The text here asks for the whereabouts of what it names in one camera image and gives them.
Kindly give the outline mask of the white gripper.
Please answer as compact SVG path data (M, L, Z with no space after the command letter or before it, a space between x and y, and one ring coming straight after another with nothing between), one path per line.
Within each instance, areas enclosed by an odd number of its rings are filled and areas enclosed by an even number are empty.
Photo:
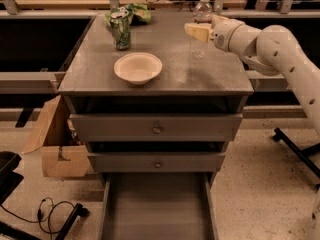
M210 23L186 23L185 32L202 42L211 39L216 48L224 52L240 52L244 48L244 41L240 39L240 29L243 21L227 19L227 17L213 14Z

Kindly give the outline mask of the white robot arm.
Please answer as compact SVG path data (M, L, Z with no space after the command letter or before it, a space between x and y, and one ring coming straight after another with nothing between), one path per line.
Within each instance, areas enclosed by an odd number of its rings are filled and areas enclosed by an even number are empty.
M185 32L213 42L258 71L282 75L320 134L320 70L287 28L272 25L260 30L213 15L209 23L187 23ZM320 240L319 198L311 198L309 188L294 187L302 174L271 153L260 157L256 165L218 175L215 190L225 204L216 219L220 240Z

